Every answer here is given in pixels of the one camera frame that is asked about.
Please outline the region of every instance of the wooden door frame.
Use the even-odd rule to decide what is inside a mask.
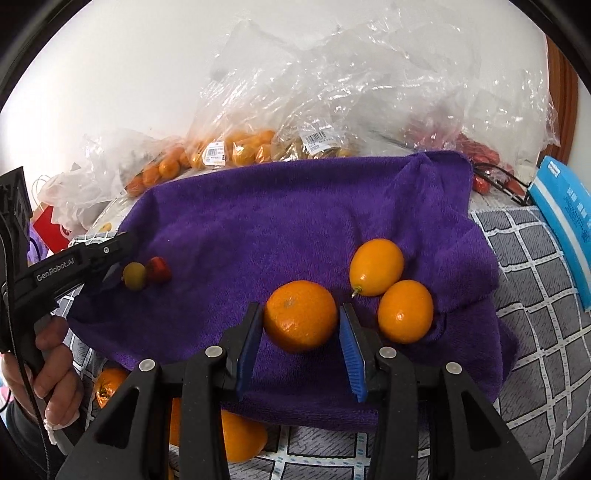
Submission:
[[[568,164],[573,146],[579,105],[579,76],[556,44],[546,37],[548,45],[548,82],[550,95],[557,112],[556,129],[560,146],[548,145],[541,152],[538,165],[546,155]]]

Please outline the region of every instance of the black cable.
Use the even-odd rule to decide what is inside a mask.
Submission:
[[[29,377],[27,375],[27,371],[25,370],[25,364],[18,353],[17,343],[15,340],[15,328],[12,323],[12,305],[14,304],[14,257],[12,251],[12,235],[8,228],[8,224],[4,219],[3,215],[0,215],[0,229],[3,231],[0,232],[0,242],[2,243],[2,250],[4,252],[4,273],[6,278],[6,292],[5,295],[5,305],[6,305],[6,315],[7,315],[7,324],[8,330],[10,332],[10,338],[12,342],[12,354],[17,360],[18,370],[21,374],[22,382],[25,386],[25,390],[27,390],[27,395],[29,397],[29,401],[33,406],[33,410],[35,411],[35,419],[37,421],[37,426],[39,427],[39,432],[41,433],[41,441],[43,442],[43,449],[45,450],[45,461],[47,466],[47,480],[51,480],[51,462],[49,458],[49,437],[47,436],[47,430],[43,425],[43,417],[41,416],[41,412],[39,411],[39,406],[37,405],[37,401],[35,400],[35,394],[33,393],[33,389],[31,388],[31,383],[29,382]],[[7,248],[6,242],[4,239],[9,239],[9,245]]]
[[[4,410],[8,408],[8,404],[10,403],[10,397],[12,396],[12,390],[8,390],[8,395],[6,396],[6,403],[0,408],[0,413],[4,413]]]
[[[37,242],[35,242],[35,240],[33,240],[31,237],[29,237],[29,242],[33,244],[33,246],[35,247],[35,252],[37,252],[37,261],[40,262],[41,261],[41,251],[39,250],[39,246],[37,245]]]

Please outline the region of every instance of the gray checkered fabric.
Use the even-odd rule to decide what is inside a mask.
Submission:
[[[495,402],[540,480],[557,479],[591,434],[591,317],[557,241],[534,207],[472,212],[499,260],[497,315],[519,338],[519,358]],[[102,233],[78,242],[101,242]],[[57,314],[66,315],[73,295]],[[99,412],[95,378],[109,362],[70,332],[66,343],[85,385],[82,412],[88,426]],[[255,459],[230,465],[234,480],[365,480],[372,433],[268,426],[269,441]],[[419,480],[428,478],[429,440],[420,432]],[[178,449],[170,447],[178,470]]]

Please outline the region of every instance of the plastic bag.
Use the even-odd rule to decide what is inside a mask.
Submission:
[[[93,225],[111,200],[126,194],[138,196],[188,167],[179,139],[156,140],[121,129],[86,139],[85,157],[69,172],[49,179],[38,199],[54,207],[52,223],[79,235]]]
[[[307,51],[241,22],[202,93],[189,160],[223,168],[399,154],[401,144],[452,148],[466,79],[479,68],[475,38],[455,12],[421,0],[401,1]]]
[[[516,70],[488,89],[473,89],[462,132],[497,152],[495,165],[512,172],[522,160],[535,164],[547,145],[560,145],[545,77],[544,72]]]
[[[200,95],[187,135],[193,168],[271,161],[271,140],[286,116],[298,50],[250,21],[232,31]]]

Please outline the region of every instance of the blue box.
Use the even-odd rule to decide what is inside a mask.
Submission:
[[[554,232],[586,312],[591,310],[591,197],[566,165],[546,156],[529,188]]]

